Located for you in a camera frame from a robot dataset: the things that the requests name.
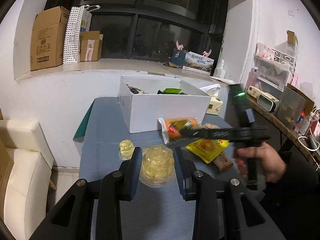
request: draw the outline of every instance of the window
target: window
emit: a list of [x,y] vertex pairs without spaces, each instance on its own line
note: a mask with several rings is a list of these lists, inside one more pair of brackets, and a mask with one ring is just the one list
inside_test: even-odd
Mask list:
[[199,54],[212,49],[217,64],[228,0],[47,0],[45,9],[86,4],[101,6],[92,12],[90,30],[104,35],[104,58],[170,61],[179,41]]
[[103,58],[125,58],[130,34],[132,16],[96,15],[92,18],[90,30],[103,34]]
[[200,34],[161,21],[139,18],[133,57],[170,61],[176,40],[185,49],[196,51]]

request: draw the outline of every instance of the white box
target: white box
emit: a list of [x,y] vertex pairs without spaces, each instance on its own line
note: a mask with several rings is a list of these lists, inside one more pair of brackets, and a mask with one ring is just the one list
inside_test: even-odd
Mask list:
[[[128,86],[148,94],[133,94]],[[180,88],[187,95],[157,95],[158,90]],[[160,130],[158,118],[197,117],[201,123],[211,97],[180,78],[143,75],[120,78],[119,104],[130,133]]]
[[193,72],[198,72],[198,73],[205,74],[205,75],[210,75],[210,72],[203,71],[201,69],[192,68],[192,67],[183,66],[182,69],[193,71]]

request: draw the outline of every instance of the windowsill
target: windowsill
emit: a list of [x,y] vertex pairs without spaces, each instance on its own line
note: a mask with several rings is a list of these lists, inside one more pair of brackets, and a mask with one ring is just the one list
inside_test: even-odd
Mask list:
[[105,70],[105,71],[118,71],[118,70],[132,70],[135,72],[142,72],[146,74],[160,74],[166,76],[182,76],[188,78],[196,78],[200,80],[210,81],[217,83],[218,81],[211,79],[208,75],[192,72],[189,70],[182,70],[173,67],[167,67],[159,62],[142,61],[134,59],[113,59],[102,58],[99,61],[80,62],[76,64],[60,65],[52,68],[39,69],[25,73],[16,81],[31,77],[39,77],[54,73],[64,73],[70,71],[92,71],[92,70]]

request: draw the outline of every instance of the brown cardboard box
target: brown cardboard box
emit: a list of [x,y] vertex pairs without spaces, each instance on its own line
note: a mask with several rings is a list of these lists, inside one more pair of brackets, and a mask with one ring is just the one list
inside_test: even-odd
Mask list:
[[288,35],[288,44],[292,46],[296,46],[296,44],[298,44],[297,35],[294,32],[289,30],[287,30],[287,35]]
[[70,11],[58,6],[37,15],[31,37],[31,70],[62,64],[69,14]]
[[304,107],[303,112],[306,116],[309,115],[313,109],[313,106],[315,105],[315,102],[311,100],[309,97],[307,97],[302,91],[294,87],[293,85],[287,84],[287,87],[293,90],[294,92],[296,92],[299,96],[302,96],[306,100],[306,106]]
[[102,39],[100,31],[81,32],[80,61],[98,61],[101,58]]
[[0,217],[3,220],[4,197],[7,190],[9,176],[13,167],[13,160],[10,158],[2,141],[0,140]]

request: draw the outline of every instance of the snack bar wrapper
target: snack bar wrapper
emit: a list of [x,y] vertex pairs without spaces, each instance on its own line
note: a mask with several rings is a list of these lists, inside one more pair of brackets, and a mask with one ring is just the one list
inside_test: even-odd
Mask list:
[[213,163],[219,168],[220,172],[226,171],[233,166],[233,162],[229,161],[224,153],[219,154]]
[[180,139],[181,134],[179,131],[181,129],[200,129],[200,125],[196,117],[168,120],[158,118],[158,122],[161,124],[164,144],[168,144],[174,140]]
[[199,139],[187,145],[186,149],[208,164],[221,154],[228,145],[229,142],[226,140]]

